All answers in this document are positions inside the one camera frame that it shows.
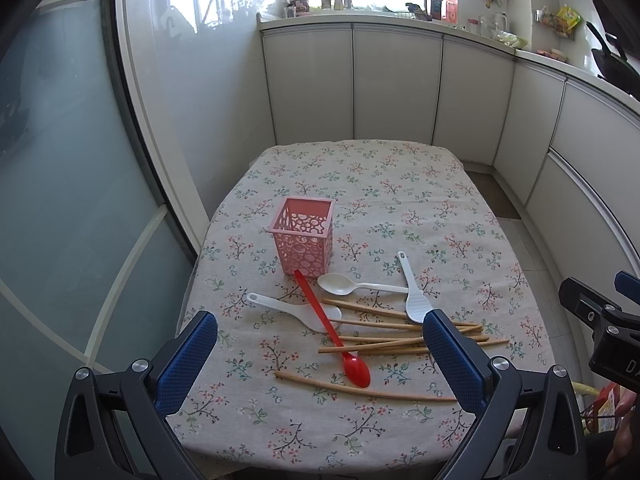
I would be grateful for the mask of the person's hand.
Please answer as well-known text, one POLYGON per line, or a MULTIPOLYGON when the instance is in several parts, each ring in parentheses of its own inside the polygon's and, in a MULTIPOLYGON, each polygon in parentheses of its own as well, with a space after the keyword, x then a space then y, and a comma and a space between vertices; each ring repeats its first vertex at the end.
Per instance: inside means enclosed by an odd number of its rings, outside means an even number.
POLYGON ((637 393, 626 388, 622 389, 620 402, 616 405, 615 415, 620 416, 622 422, 617 429, 611 452, 608 453, 606 466, 612 467, 628 455, 634 443, 634 436, 631 432, 631 422, 637 414, 636 408, 637 393))

